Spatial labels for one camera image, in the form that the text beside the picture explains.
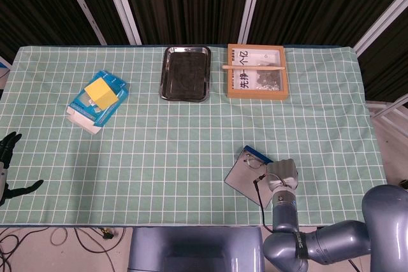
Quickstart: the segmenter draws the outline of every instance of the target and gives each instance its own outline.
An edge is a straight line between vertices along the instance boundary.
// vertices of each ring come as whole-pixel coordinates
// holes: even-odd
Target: wire
[[[8,69],[6,73],[4,73],[3,75],[1,75],[1,76],[0,76],[0,79],[1,79],[2,77],[4,77],[5,75],[7,75],[9,72],[10,72],[10,69]]]
[[[37,231],[28,232],[27,234],[25,234],[25,235],[23,236],[23,238],[21,238],[21,240],[20,240],[16,235],[14,235],[14,234],[9,234],[9,235],[6,235],[5,237],[1,238],[1,239],[0,239],[0,243],[1,243],[2,241],[4,241],[7,237],[14,237],[14,238],[16,239],[16,242],[17,242],[17,243],[16,243],[16,245],[14,246],[14,248],[11,249],[11,251],[9,251],[9,252],[3,252],[3,251],[2,251],[2,252],[1,252],[0,257],[1,257],[3,263],[0,265],[0,268],[3,268],[3,271],[5,271],[5,267],[6,267],[6,265],[7,265],[9,271],[11,272],[11,265],[10,265],[10,263],[8,262],[8,259],[10,258],[10,256],[12,256],[12,255],[14,254],[14,252],[17,250],[17,248],[22,244],[22,242],[23,242],[29,235],[34,234],[34,233],[43,232],[43,231],[45,231],[45,230],[47,230],[47,229],[49,229],[49,227],[46,227],[46,228],[44,228],[44,229],[40,229],[40,230],[37,230]]]
[[[54,237],[55,232],[58,231],[59,229],[63,229],[63,230],[64,230],[64,232],[65,232],[65,237],[64,237],[64,239],[62,240],[61,243],[54,243],[54,242],[52,241],[52,237]],[[68,239],[68,230],[67,230],[65,227],[56,227],[56,228],[52,231],[52,233],[51,233],[50,242],[51,242],[51,244],[52,244],[53,246],[59,247],[59,246],[63,245],[67,239]]]
[[[258,188],[258,182],[260,180],[262,180],[265,177],[265,175],[261,175],[259,178],[257,178],[256,180],[254,180],[254,186],[256,189],[256,193],[258,194],[258,199],[259,199],[259,205],[261,206],[261,211],[262,211],[262,224],[263,227],[270,233],[273,233],[273,231],[266,226],[265,224],[265,212],[263,211],[263,205],[262,205],[262,200],[261,200],[261,195],[259,194],[259,188]]]
[[[349,262],[350,262],[350,265],[353,266],[354,270],[356,270],[357,272],[360,272],[360,270],[357,268],[357,266],[355,265],[355,263],[351,259],[349,259]]]
[[[92,227],[91,227],[91,229],[92,229],[96,234],[98,234],[99,236],[101,236],[101,237],[103,238],[103,234],[101,234],[100,232],[98,232],[97,230],[95,230],[95,229],[92,228]]]
[[[79,242],[79,244],[81,245],[81,247],[83,247],[86,251],[88,251],[88,252],[90,252],[90,253],[95,253],[95,254],[105,253],[106,256],[108,257],[108,260],[109,260],[109,262],[110,262],[110,265],[111,265],[111,267],[112,267],[113,272],[116,272],[116,271],[115,271],[115,266],[113,265],[113,262],[112,262],[112,260],[111,260],[111,258],[110,258],[110,256],[109,256],[108,252],[109,252],[110,250],[113,250],[115,247],[117,247],[117,245],[122,241],[122,239],[123,239],[123,237],[124,237],[124,235],[125,235],[125,232],[126,232],[126,228],[123,228],[122,236],[120,236],[119,241],[118,241],[112,248],[109,248],[108,250],[106,250],[106,249],[103,247],[102,244],[100,244],[99,242],[97,242],[89,233],[85,232],[83,229],[77,229],[76,227],[74,227],[74,231],[75,231],[76,238],[78,239],[78,242]],[[86,234],[93,242],[95,242],[97,245],[99,245],[99,246],[102,248],[103,251],[95,251],[95,250],[91,250],[91,249],[87,248],[87,247],[82,243],[81,239],[79,238],[78,231],[81,231],[81,232],[83,232],[84,234]]]
[[[94,250],[88,249],[88,248],[82,243],[82,241],[81,241],[81,239],[79,238],[79,235],[78,235],[78,230],[79,230],[79,231],[82,231],[82,232],[84,232],[84,233],[86,233],[86,234],[88,234],[88,233],[85,232],[83,229],[79,229],[79,228],[74,227],[75,235],[76,235],[76,238],[78,239],[79,244],[80,244],[84,249],[86,249],[86,251],[88,251],[88,252],[90,252],[90,253],[95,253],[95,254],[107,253],[107,252],[113,250],[113,249],[114,249],[115,247],[117,247],[117,245],[122,241],[122,239],[123,239],[123,237],[125,236],[125,233],[126,233],[126,228],[123,228],[122,235],[120,236],[119,241],[118,241],[112,248],[109,248],[108,250],[104,250],[104,251],[94,251]]]

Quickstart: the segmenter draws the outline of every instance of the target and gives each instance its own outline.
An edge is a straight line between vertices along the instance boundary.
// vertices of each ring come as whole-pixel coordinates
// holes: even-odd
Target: black curtain
[[[354,46],[394,0],[257,0],[251,44]]]
[[[21,46],[99,45],[77,0],[0,0],[0,55]]]
[[[129,44],[113,0],[85,0],[85,2],[108,45]]]
[[[367,100],[394,102],[408,93],[408,9],[358,57],[358,62]]]
[[[144,44],[238,40],[245,0],[129,0]]]

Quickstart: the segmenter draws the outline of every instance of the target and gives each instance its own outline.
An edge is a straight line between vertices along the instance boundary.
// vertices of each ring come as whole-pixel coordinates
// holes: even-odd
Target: white frame
[[[400,125],[393,122],[390,118],[386,117],[386,115],[390,112],[393,112],[395,115],[405,118],[408,120],[408,116],[397,108],[402,106],[403,104],[408,102],[408,94],[398,98],[394,103],[390,103],[383,108],[383,110],[379,111],[378,113],[372,115],[373,120],[375,119],[382,119],[387,122],[389,125],[392,125],[399,133],[403,134],[405,137],[408,137],[408,126],[401,127]]]
[[[4,64],[8,69],[11,69],[11,64],[10,64],[9,62],[7,62],[7,61],[4,59],[4,57],[2,57],[1,55],[0,55],[0,63],[1,63],[1,64]]]
[[[122,22],[127,39],[131,45],[141,45],[139,30],[136,26],[135,19],[133,18],[132,10],[128,0],[113,0],[117,13],[119,14],[120,21]]]
[[[99,29],[94,17],[92,16],[91,11],[88,9],[88,5],[85,0],[76,0],[78,1],[79,6],[81,7],[82,11],[84,12],[87,20],[89,21],[92,29],[94,30],[96,36],[98,37],[99,43],[101,45],[107,45],[106,39],[103,37],[101,30]]]
[[[238,35],[238,44],[246,44],[248,40],[249,30],[251,29],[252,16],[254,15],[254,9],[256,0],[245,0],[244,12],[242,14],[241,28]]]
[[[394,0],[354,46],[359,57],[387,27],[408,7],[408,0]]]

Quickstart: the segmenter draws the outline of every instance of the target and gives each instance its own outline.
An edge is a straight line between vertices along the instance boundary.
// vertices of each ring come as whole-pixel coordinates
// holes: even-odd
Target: yellow paper
[[[101,110],[107,109],[118,101],[115,93],[102,78],[96,79],[84,89]]]

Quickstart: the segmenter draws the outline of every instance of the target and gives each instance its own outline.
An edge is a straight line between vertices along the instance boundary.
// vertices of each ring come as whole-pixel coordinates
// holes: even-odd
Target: floor
[[[373,125],[377,134],[387,180],[389,183],[397,184],[400,180],[408,178],[408,170],[406,168],[408,164],[408,155],[406,154],[408,152],[408,138],[401,135],[386,120],[381,118],[373,120]],[[314,230],[314,227],[301,228],[301,231],[305,232]],[[6,233],[12,233],[22,239],[29,231],[33,231],[33,228],[9,229]],[[105,249],[114,246],[122,233],[122,229],[114,229],[115,237],[112,240],[105,241],[90,229],[84,229],[84,231],[100,242]],[[10,257],[9,262],[13,271],[126,272],[131,233],[132,229],[127,228],[121,243],[108,253],[113,262],[114,269],[110,265],[106,254],[92,254],[85,251],[78,243],[73,228],[68,228],[66,231],[64,229],[47,229],[40,233],[30,234]],[[85,246],[93,250],[101,250],[101,247],[93,242],[85,233],[79,231],[78,234]],[[264,238],[268,236],[265,230],[263,230],[263,236]],[[0,242],[3,252],[8,252],[15,245],[15,238],[10,236],[3,241],[0,240]],[[369,255],[354,259],[353,261],[360,271],[370,271]],[[276,269],[266,261],[266,272],[275,271]],[[338,262],[330,266],[321,266],[314,262],[309,262],[309,271],[355,272],[354,268],[347,261]]]

